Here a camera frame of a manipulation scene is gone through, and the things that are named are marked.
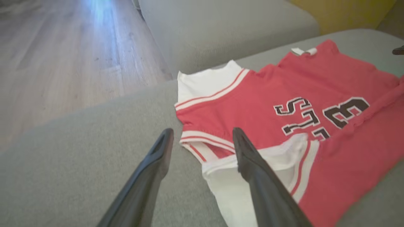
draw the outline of red fabric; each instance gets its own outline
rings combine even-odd
[[[206,132],[232,142],[233,128],[240,127],[257,149],[279,145],[291,135],[302,132],[308,133],[311,140],[321,140],[322,137],[312,134],[315,130],[323,127],[329,135],[339,131],[324,116],[324,109],[352,97],[363,97],[372,106],[398,85],[394,75],[339,53],[331,40],[320,44],[317,50],[313,56],[289,53],[276,66],[267,65],[259,72],[249,71],[243,81],[223,97],[178,110],[183,131]],[[308,100],[311,107],[300,109],[296,105],[293,115],[276,114],[274,106],[285,107],[287,101],[297,97]],[[309,117],[303,117],[302,112],[309,109],[314,110],[319,123],[296,128],[285,135],[282,127],[306,121]]]
[[[230,155],[234,154],[234,153],[232,153],[232,152],[230,152],[228,150],[225,150],[223,148],[210,145],[209,143],[205,143],[205,145],[208,146],[209,149],[211,149],[216,154],[216,156],[218,158],[225,158],[227,156],[230,156]]]
[[[299,202],[314,226],[334,226],[344,212],[404,158],[404,84],[320,143]]]

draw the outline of jersey armhole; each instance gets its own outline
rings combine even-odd
[[[218,160],[235,153],[232,142],[197,130],[183,131],[179,142],[200,163]]]

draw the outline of red stripe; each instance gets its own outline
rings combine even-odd
[[[305,151],[305,153],[304,153],[304,155],[303,155],[303,157],[302,157],[302,160],[301,160],[300,163],[299,163],[299,173],[298,173],[298,175],[297,175],[297,181],[296,181],[295,186],[293,187],[293,190],[290,192],[290,194],[291,194],[292,196],[294,195],[294,193],[296,192],[297,188],[299,187],[300,180],[301,180],[301,177],[302,177],[302,167],[303,167],[303,163],[304,163],[304,161],[305,161],[307,155],[309,154],[310,145],[311,145],[311,143],[307,143],[306,151]]]
[[[234,155],[233,152],[231,152],[231,151],[229,151],[229,150],[227,150],[227,149],[225,149],[225,148],[221,148],[221,147],[218,147],[218,146],[216,146],[216,145],[212,145],[212,144],[210,144],[210,143],[204,143],[204,144],[205,144],[219,159],[225,158],[225,157],[230,156],[230,155]]]
[[[199,151],[198,151],[194,146],[192,146],[190,143],[188,143],[188,145],[189,145],[189,146],[191,147],[191,149],[193,149],[194,152],[202,159],[202,161],[206,162],[206,159],[201,155],[201,153],[199,153]]]
[[[187,100],[187,101],[185,101],[185,102],[183,102],[183,103],[178,103],[177,105],[175,105],[175,108],[179,107],[180,105],[184,105],[184,104],[186,104],[186,103],[188,103],[188,102],[190,102],[190,101],[198,100],[198,99],[211,98],[211,97],[213,97],[213,96],[215,96],[215,95],[217,95],[217,94],[223,92],[224,90],[226,90],[226,89],[228,89],[229,87],[231,87],[231,86],[237,81],[237,79],[240,77],[240,75],[241,75],[241,73],[242,73],[243,71],[244,71],[244,69],[241,70],[241,72],[237,75],[237,77],[235,78],[235,80],[234,80],[229,86],[227,86],[227,87],[223,88],[222,90],[220,90],[220,91],[214,93],[213,95],[211,95],[211,96],[204,96],[204,97],[198,97],[198,98],[193,98],[193,99]]]
[[[234,148],[233,148],[233,147],[231,147],[231,146],[229,146],[229,145],[227,145],[227,144],[224,144],[224,143],[218,142],[218,141],[216,141],[216,140],[212,140],[212,139],[207,138],[207,137],[201,137],[201,136],[189,136],[189,137],[183,137],[183,138],[181,138],[181,139],[180,139],[180,141],[181,141],[181,140],[184,140],[184,139],[207,139],[207,140],[212,141],[212,142],[215,142],[215,143],[220,143],[221,145],[226,146],[226,147],[229,147],[229,148],[231,148],[232,150],[234,150]]]

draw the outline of black object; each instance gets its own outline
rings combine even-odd
[[[250,185],[259,227],[312,227],[273,170],[240,128],[233,129],[238,171]],[[124,188],[105,213],[98,227],[149,227],[157,192],[170,165],[173,130],[165,129]]]
[[[394,55],[404,55],[404,46],[394,49],[393,54]]]
[[[99,227],[149,227],[161,180],[173,148],[173,130],[165,129],[98,224]]]
[[[233,129],[238,172],[250,185],[259,227],[311,227],[282,182],[240,128]]]

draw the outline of gray fabric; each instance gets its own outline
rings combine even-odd
[[[400,60],[394,61],[391,52],[377,48],[377,57],[360,54],[368,53],[372,40],[386,48],[403,40],[368,30],[348,31],[345,36],[338,33],[334,39],[344,53],[404,74]],[[310,48],[323,39],[307,40],[298,46]],[[277,63],[289,48],[237,62],[259,69],[256,67],[264,61]],[[164,128],[171,127],[175,143],[169,172],[159,190],[153,226],[224,227],[214,197],[202,178],[199,162],[178,145],[181,123],[173,107],[176,100],[177,84],[173,80],[25,133],[0,156],[0,225],[96,225],[157,136]],[[403,174],[399,168],[389,175],[372,195],[355,206],[358,208],[352,208],[342,224],[373,225],[377,223],[375,213],[384,210],[389,212],[381,216],[384,226],[402,223]],[[378,196],[386,199],[381,202]]]
[[[284,0],[139,3],[175,78],[320,34],[309,13]]]
[[[370,29],[354,29],[324,35],[265,51],[236,62],[244,68],[260,70],[267,64],[277,64],[291,48],[308,50],[327,39],[333,40],[341,53],[370,62],[379,70],[398,77],[404,74],[404,55],[391,53],[394,48],[404,45],[404,40]]]
[[[23,2],[24,0],[0,0],[0,7],[12,6]]]
[[[403,227],[404,226],[404,162],[400,162],[385,178],[341,218],[339,227]]]
[[[135,6],[135,8],[140,9],[139,0],[132,0],[132,2],[133,2],[133,5]]]

